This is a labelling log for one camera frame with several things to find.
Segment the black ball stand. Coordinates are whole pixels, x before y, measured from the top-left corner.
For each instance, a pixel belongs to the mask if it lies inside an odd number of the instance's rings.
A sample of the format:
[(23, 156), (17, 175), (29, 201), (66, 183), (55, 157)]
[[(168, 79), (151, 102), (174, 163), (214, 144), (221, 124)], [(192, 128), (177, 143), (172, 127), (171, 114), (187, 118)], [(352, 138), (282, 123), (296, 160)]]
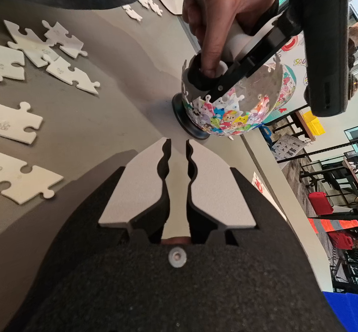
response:
[(207, 140), (209, 138), (210, 135), (198, 128), (187, 115), (184, 104), (182, 102), (181, 93), (177, 93), (172, 98), (172, 109), (180, 126), (192, 138), (196, 140)]

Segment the blue plastic bin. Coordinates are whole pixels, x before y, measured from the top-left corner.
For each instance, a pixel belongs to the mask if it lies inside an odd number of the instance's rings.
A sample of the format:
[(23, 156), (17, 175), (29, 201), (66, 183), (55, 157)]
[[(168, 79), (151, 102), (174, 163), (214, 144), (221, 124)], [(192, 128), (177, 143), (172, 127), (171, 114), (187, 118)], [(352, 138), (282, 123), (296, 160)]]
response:
[(358, 331), (358, 295), (323, 291), (326, 300), (348, 332)]

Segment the colourful puzzle ball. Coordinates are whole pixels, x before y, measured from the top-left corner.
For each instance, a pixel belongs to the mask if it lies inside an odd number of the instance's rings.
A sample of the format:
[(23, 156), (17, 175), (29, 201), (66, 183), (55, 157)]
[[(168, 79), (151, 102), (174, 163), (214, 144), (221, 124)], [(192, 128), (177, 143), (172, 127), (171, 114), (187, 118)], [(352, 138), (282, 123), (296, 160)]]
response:
[(213, 94), (199, 91), (189, 82), (186, 64), (185, 60), (181, 73), (182, 102), (191, 121), (209, 135), (231, 137), (259, 127), (279, 98), (283, 68), (277, 54), (213, 102)]

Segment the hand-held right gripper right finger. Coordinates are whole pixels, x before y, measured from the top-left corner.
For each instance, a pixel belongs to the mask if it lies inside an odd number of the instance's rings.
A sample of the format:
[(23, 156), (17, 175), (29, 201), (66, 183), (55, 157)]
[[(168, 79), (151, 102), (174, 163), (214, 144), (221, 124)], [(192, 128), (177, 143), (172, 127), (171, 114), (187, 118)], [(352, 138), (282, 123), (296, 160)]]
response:
[(191, 242), (205, 244), (212, 231), (236, 245), (233, 232), (257, 224), (231, 167), (219, 155), (194, 141), (186, 141), (188, 185), (186, 217)]

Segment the colourful puzzle box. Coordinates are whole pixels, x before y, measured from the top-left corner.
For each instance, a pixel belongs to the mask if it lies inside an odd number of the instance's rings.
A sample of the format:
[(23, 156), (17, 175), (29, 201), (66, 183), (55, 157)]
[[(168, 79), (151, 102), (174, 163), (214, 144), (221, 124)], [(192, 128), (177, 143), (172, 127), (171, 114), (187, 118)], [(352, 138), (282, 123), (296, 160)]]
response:
[(306, 104), (304, 92), (308, 85), (307, 60), (303, 33), (294, 36), (277, 53), (283, 68), (283, 80), (274, 109), (265, 124), (284, 117)]

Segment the white puzzle leaflet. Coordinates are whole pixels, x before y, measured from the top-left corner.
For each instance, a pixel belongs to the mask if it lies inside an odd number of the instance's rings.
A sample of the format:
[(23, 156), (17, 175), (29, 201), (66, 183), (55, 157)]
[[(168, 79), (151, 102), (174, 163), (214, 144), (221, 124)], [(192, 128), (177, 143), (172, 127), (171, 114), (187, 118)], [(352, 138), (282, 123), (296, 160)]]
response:
[(252, 185), (277, 209), (277, 211), (280, 213), (280, 215), (284, 218), (284, 220), (287, 222), (287, 217), (285, 214), (281, 211), (280, 207), (275, 202), (274, 198), (272, 197), (269, 190), (266, 188), (266, 186), (262, 183), (259, 176), (256, 172), (253, 173), (252, 178)]

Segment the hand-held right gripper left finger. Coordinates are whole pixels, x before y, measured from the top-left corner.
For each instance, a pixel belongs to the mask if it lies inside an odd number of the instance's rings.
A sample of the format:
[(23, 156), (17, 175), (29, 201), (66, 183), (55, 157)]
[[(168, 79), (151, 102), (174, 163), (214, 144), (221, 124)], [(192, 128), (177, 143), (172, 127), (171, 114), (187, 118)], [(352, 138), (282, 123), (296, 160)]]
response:
[(98, 224), (144, 230), (152, 243), (160, 243), (170, 213), (170, 157), (171, 139), (165, 137), (137, 154), (124, 168)]

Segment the yellow storage box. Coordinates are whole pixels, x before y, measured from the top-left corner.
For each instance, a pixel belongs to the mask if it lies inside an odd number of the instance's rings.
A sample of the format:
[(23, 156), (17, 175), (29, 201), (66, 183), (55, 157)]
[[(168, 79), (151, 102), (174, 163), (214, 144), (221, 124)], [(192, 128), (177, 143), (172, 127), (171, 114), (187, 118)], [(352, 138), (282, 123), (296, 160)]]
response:
[(313, 115), (311, 111), (304, 113), (302, 117), (313, 136), (320, 136), (326, 133), (318, 117)]

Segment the row of white puzzle pieces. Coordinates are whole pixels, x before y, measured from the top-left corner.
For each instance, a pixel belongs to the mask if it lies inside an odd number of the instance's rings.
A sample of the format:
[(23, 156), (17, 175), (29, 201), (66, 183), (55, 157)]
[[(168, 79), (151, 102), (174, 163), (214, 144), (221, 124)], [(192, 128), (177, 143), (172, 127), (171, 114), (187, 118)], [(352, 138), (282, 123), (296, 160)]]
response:
[[(51, 26), (47, 21), (42, 21), (42, 25), (47, 28), (45, 42), (31, 29), (26, 28), (26, 34), (22, 34), (19, 25), (7, 20), (4, 20), (4, 25), (14, 42), (8, 42), (8, 47), (1, 46), (1, 81), (3, 78), (24, 81), (26, 56), (34, 66), (45, 67), (48, 74), (60, 81), (69, 85), (76, 82), (76, 88), (98, 95), (100, 83), (92, 82), (78, 68), (71, 70), (71, 64), (52, 49), (55, 44), (60, 44), (60, 49), (71, 58), (88, 55), (82, 50), (83, 42), (73, 35), (68, 37), (68, 31), (58, 22)], [(43, 118), (30, 110), (30, 104), (24, 101), (19, 103), (18, 109), (1, 105), (1, 137), (32, 145), (37, 134), (35, 131), (26, 132), (25, 129), (39, 129)], [(9, 188), (1, 191), (1, 195), (19, 205), (40, 194), (45, 199), (52, 198), (54, 191), (50, 187), (62, 181), (63, 177), (35, 165), (29, 173), (22, 173), (21, 169), (26, 165), (22, 160), (1, 153), (1, 183), (10, 184)]]

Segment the red cloth bag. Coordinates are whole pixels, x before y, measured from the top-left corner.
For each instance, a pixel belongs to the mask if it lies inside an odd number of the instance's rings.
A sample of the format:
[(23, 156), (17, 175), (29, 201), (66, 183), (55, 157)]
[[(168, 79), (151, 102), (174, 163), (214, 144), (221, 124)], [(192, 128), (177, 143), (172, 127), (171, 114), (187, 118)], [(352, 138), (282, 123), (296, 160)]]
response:
[[(357, 220), (357, 215), (352, 209), (331, 206), (326, 193), (312, 192), (309, 193), (308, 199), (316, 213), (315, 218), (320, 219), (337, 219), (337, 220)], [(357, 237), (349, 230), (327, 232), (333, 246), (342, 250), (357, 249)]]

